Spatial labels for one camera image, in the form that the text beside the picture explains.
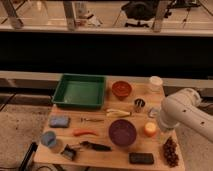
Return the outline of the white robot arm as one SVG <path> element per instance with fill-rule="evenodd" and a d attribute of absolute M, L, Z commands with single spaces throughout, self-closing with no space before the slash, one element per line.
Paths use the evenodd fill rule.
<path fill-rule="evenodd" d="M 200 103 L 199 93 L 192 88 L 168 95 L 156 117 L 159 128 L 169 132 L 182 123 L 213 143 L 213 116 L 200 110 Z"/>

